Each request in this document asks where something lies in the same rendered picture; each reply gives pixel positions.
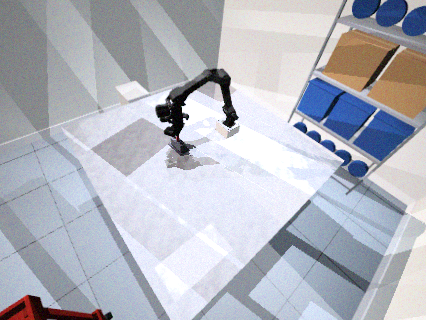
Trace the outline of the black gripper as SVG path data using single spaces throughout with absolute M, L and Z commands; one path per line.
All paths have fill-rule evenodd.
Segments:
M 171 126 L 167 126 L 164 130 L 164 134 L 171 136 L 171 137 L 175 137 L 180 134 L 182 128 L 184 127 L 185 123 L 184 123 L 184 119 L 186 120 L 189 119 L 189 115 L 187 113 L 182 112 L 182 114 L 180 116 L 173 116 L 172 114 L 170 114 L 171 117 Z

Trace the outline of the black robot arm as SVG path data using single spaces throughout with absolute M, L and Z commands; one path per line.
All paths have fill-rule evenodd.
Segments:
M 169 94 L 165 98 L 165 102 L 163 104 L 156 104 L 155 112 L 157 118 L 159 118 L 161 123 L 168 122 L 171 124 L 170 114 L 173 116 L 180 116 L 182 114 L 182 106 L 186 106 L 185 100 L 188 95 L 194 92 L 196 89 L 207 83 L 208 81 L 213 81 L 218 83 L 221 87 L 224 106 L 223 112 L 226 115 L 226 120 L 223 122 L 224 125 L 231 128 L 238 120 L 237 112 L 232 105 L 232 99 L 230 94 L 230 84 L 231 77 L 226 73 L 224 69 L 211 69 L 204 70 L 202 74 L 193 78 L 183 86 L 177 86 L 169 91 Z M 171 103 L 171 101 L 172 103 Z M 171 110 L 171 111 L 170 111 Z

